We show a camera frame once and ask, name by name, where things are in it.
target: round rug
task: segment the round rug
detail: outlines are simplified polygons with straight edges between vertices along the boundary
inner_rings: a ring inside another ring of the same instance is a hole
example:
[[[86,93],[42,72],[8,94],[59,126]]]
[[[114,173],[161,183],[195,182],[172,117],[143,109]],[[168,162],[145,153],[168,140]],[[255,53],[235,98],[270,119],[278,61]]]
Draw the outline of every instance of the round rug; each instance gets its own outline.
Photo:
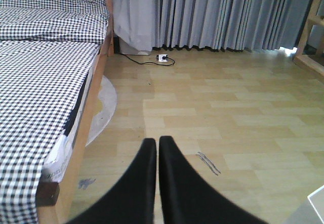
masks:
[[[98,100],[92,119],[87,145],[89,145],[110,122],[117,105],[117,93],[114,86],[103,76]]]

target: wooden furniture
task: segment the wooden furniture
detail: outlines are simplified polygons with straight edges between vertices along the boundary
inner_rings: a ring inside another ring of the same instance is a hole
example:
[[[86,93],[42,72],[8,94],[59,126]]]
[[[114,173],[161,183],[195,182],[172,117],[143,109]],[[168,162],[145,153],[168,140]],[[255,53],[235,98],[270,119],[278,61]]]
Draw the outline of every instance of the wooden furniture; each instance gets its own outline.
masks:
[[[68,221],[69,210],[73,201],[74,189],[82,163],[85,145],[88,139],[90,125],[93,117],[93,105],[96,103],[101,78],[107,56],[113,54],[113,26],[112,26],[112,0],[107,0],[106,5],[110,12],[109,27],[104,45],[96,58],[96,65],[89,93],[83,109],[83,114],[78,123],[72,157],[61,183],[40,183],[37,188],[36,202],[39,223],[58,224]]]
[[[299,65],[302,68],[310,70],[313,72],[320,80],[324,81],[324,58],[322,54],[324,51],[324,36],[321,38],[321,42],[316,50],[315,55],[308,56],[304,55],[304,49],[307,43],[307,40],[312,31],[313,25],[319,25],[324,27],[324,19],[321,16],[317,15],[321,0],[313,0],[305,27],[303,29],[297,52],[294,58],[294,63]]]

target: power cord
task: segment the power cord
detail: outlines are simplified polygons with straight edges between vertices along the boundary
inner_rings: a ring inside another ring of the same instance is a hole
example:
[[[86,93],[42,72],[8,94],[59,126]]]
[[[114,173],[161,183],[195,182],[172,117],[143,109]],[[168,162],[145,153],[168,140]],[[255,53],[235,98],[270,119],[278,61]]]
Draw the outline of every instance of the power cord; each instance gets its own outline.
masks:
[[[148,61],[148,62],[138,62],[138,61],[135,61],[132,58],[130,58],[128,55],[125,55],[125,54],[122,54],[122,53],[117,53],[117,54],[122,55],[122,56],[125,56],[129,60],[131,60],[131,61],[133,61],[133,62],[135,62],[135,63],[137,63],[139,65],[173,66],[176,63],[175,60],[173,60],[172,58],[170,58],[168,56],[163,56],[162,59],[164,59],[164,60],[165,59],[169,59],[170,61],[172,61],[172,63],[170,63],[170,64],[160,64],[160,63],[156,63],[156,62],[152,62],[152,61]]]

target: power strip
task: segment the power strip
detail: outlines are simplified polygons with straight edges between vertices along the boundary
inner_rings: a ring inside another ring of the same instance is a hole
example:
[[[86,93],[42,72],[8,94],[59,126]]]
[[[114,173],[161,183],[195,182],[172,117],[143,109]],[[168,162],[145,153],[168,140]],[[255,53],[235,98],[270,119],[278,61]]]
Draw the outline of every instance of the power strip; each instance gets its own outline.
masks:
[[[168,55],[167,54],[159,54],[156,56],[156,59],[159,62],[168,62]]]

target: wooden floor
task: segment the wooden floor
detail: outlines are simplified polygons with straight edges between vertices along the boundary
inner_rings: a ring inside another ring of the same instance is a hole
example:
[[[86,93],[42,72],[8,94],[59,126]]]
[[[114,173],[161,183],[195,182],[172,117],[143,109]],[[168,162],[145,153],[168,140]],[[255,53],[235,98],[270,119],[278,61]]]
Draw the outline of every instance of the wooden floor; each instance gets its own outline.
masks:
[[[324,184],[324,84],[309,72],[282,52],[173,50],[133,58],[154,61],[158,53],[176,65],[142,66],[115,55],[106,66],[117,109],[86,148],[79,179],[96,180],[77,189],[71,216],[118,180],[144,137],[172,135],[208,183],[270,224],[282,223]]]

